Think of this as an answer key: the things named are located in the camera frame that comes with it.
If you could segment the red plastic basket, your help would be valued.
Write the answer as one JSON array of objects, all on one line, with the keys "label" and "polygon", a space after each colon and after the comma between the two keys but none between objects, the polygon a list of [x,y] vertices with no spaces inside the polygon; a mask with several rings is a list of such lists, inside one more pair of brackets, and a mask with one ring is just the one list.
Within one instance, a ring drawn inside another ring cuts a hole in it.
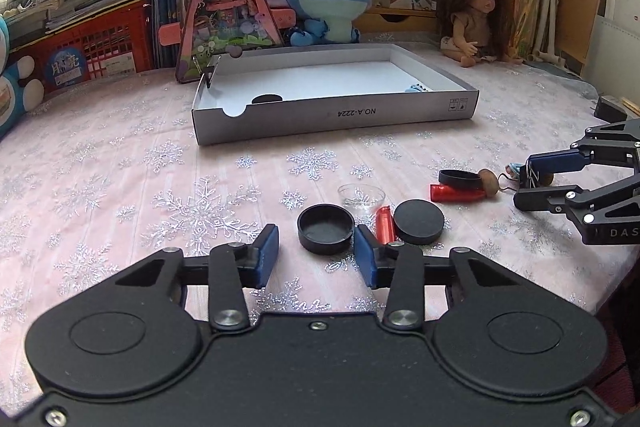
[{"label": "red plastic basket", "polygon": [[35,61],[47,94],[106,77],[153,68],[151,5],[136,0],[15,48],[10,60]]}]

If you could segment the brown-haired baby doll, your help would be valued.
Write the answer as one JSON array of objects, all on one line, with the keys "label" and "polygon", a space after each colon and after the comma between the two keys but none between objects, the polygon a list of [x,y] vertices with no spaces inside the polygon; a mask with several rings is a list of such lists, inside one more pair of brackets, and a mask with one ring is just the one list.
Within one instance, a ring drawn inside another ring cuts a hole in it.
[{"label": "brown-haired baby doll", "polygon": [[511,0],[438,0],[437,17],[440,52],[460,66],[521,63],[510,50]]}]

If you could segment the light blue plastic clip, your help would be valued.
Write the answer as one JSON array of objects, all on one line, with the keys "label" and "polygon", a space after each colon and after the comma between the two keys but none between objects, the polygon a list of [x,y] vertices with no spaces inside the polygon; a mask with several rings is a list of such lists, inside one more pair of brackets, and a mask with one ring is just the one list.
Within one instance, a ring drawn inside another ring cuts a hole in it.
[{"label": "light blue plastic clip", "polygon": [[510,162],[510,164],[504,167],[504,172],[506,176],[512,180],[518,180],[521,176],[521,169],[524,167],[523,164],[519,162]]}]

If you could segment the pink triangular toy house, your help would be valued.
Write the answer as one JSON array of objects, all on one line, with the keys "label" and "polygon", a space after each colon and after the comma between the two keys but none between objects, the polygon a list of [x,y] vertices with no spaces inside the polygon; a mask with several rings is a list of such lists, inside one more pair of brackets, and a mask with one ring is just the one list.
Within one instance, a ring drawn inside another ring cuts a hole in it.
[{"label": "pink triangular toy house", "polygon": [[176,80],[189,83],[219,55],[282,46],[282,32],[295,23],[293,9],[274,8],[268,0],[190,0],[183,20],[160,26],[158,38],[163,46],[179,47]]}]

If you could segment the pink snowflake tablecloth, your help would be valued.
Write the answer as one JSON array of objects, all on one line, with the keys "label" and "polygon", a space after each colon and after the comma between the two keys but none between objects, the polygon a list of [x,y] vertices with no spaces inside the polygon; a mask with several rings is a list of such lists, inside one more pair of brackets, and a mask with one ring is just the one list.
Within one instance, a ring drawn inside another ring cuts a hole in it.
[{"label": "pink snowflake tablecloth", "polygon": [[562,150],[594,125],[589,84],[500,64],[463,69],[470,120],[292,135],[200,147],[193,86],[170,72],[93,81],[43,103],[1,143],[1,406],[39,389],[24,338],[39,315],[162,246],[201,256],[269,222],[280,256],[247,297],[266,311],[381,310],[354,260],[299,245],[299,211],[369,184],[387,205],[424,198],[439,171],[489,169]]}]

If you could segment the clear plastic round lid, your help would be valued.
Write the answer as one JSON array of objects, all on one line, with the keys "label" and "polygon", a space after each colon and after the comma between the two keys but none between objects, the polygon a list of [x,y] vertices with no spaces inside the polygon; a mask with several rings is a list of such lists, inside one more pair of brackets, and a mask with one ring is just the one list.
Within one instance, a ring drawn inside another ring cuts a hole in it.
[{"label": "clear plastic round lid", "polygon": [[383,205],[386,194],[367,183],[347,183],[337,189],[341,205],[354,215],[372,215]]}]

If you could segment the black shallow round lid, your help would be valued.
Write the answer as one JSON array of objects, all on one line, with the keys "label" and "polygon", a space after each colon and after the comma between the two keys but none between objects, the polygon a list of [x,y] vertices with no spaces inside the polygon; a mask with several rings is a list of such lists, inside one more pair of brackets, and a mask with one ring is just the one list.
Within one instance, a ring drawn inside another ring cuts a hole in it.
[{"label": "black shallow round lid", "polygon": [[438,182],[459,191],[483,190],[484,185],[476,172],[459,169],[442,169],[438,173]]}]

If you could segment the small black binder clip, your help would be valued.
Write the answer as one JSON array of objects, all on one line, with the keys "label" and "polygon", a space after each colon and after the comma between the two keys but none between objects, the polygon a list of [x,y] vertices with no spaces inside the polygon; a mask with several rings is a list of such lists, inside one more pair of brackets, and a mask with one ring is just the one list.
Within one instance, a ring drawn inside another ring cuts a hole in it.
[{"label": "small black binder clip", "polygon": [[220,55],[214,55],[207,63],[206,66],[202,66],[197,57],[193,57],[192,61],[196,70],[201,76],[201,80],[204,80],[206,83],[206,87],[212,87],[213,78],[216,72],[216,69],[221,61]]}]

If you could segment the Doraemon plush toy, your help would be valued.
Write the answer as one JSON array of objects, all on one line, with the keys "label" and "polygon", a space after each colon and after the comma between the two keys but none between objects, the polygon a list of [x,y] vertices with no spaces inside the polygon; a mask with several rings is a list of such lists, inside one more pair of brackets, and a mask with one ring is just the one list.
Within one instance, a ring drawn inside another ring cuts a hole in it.
[{"label": "Doraemon plush toy", "polygon": [[35,61],[23,56],[16,62],[9,63],[10,35],[9,28],[2,18],[1,27],[1,114],[0,136],[4,136],[17,124],[23,115],[38,107],[44,98],[44,88],[39,79],[32,78]]}]

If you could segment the small black round cap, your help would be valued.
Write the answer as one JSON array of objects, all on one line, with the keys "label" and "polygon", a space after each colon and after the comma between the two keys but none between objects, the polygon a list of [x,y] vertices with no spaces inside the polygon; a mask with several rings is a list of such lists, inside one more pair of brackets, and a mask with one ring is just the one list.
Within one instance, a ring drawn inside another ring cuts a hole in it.
[{"label": "small black round cap", "polygon": [[262,94],[262,95],[258,95],[256,96],[256,98],[253,98],[252,103],[253,104],[264,104],[264,103],[274,103],[274,102],[281,102],[282,98],[280,97],[280,95],[278,94]]}]

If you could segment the black power adapter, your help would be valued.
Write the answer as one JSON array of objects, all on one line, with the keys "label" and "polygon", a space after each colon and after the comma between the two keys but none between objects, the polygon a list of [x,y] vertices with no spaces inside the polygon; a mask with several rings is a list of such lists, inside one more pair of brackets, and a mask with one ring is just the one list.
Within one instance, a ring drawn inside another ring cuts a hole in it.
[{"label": "black power adapter", "polygon": [[607,122],[608,124],[618,124],[629,119],[629,113],[617,98],[600,95],[593,109],[593,116]]}]

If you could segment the white cardboard tray box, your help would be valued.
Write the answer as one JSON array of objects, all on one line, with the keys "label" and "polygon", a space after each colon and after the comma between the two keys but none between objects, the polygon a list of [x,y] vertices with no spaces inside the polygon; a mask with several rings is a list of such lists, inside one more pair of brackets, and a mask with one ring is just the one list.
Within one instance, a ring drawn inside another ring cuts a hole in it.
[{"label": "white cardboard tray box", "polygon": [[[431,92],[406,92],[420,83]],[[253,104],[262,94],[281,102]],[[465,120],[480,92],[391,43],[328,44],[223,55],[212,87],[198,83],[192,121],[201,146],[357,128]]]}]

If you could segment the black round container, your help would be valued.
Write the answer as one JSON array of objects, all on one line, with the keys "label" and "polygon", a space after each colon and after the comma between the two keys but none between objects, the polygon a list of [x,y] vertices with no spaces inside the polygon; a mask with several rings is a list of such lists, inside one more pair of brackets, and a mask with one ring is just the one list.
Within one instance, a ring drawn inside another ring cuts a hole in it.
[{"label": "black round container", "polygon": [[343,207],[312,205],[297,218],[298,240],[306,251],[319,256],[343,254],[352,245],[355,221]]}]

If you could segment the wooden drawer shelf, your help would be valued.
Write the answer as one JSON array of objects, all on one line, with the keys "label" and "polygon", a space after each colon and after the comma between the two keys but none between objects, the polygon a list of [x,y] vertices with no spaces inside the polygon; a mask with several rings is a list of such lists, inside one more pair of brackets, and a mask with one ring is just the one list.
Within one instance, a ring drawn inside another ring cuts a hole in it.
[{"label": "wooden drawer shelf", "polygon": [[418,32],[436,34],[438,23],[435,11],[389,9],[374,6],[353,23],[362,34],[383,32]]}]

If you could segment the red crayon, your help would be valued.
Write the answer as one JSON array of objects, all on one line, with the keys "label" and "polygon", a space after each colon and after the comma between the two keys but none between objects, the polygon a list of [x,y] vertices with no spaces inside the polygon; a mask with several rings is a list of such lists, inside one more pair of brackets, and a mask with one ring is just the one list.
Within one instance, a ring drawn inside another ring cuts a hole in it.
[{"label": "red crayon", "polygon": [[390,206],[382,206],[375,213],[375,236],[378,241],[386,245],[396,239],[395,225]]},{"label": "red crayon", "polygon": [[473,190],[461,190],[445,184],[432,184],[430,186],[432,202],[477,202],[486,198],[482,188]]}]

